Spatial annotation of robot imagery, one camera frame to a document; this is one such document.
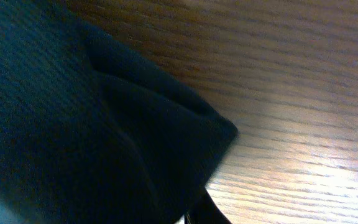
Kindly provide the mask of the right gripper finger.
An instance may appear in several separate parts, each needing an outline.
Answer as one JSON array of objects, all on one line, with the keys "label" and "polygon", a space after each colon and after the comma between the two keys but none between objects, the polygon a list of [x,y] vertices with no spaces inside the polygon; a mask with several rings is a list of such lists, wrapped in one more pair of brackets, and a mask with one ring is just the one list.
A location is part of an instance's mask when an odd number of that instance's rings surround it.
[{"label": "right gripper finger", "polygon": [[231,224],[206,189],[198,202],[186,212],[184,224]]}]

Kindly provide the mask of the black t-shirt with logo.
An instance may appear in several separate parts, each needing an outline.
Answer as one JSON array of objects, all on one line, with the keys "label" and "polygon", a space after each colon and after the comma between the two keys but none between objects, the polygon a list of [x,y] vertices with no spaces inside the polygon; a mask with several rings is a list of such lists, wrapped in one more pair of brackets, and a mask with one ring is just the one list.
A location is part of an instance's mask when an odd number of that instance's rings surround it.
[{"label": "black t-shirt with logo", "polygon": [[0,223],[175,223],[237,128],[55,1],[0,1]]}]

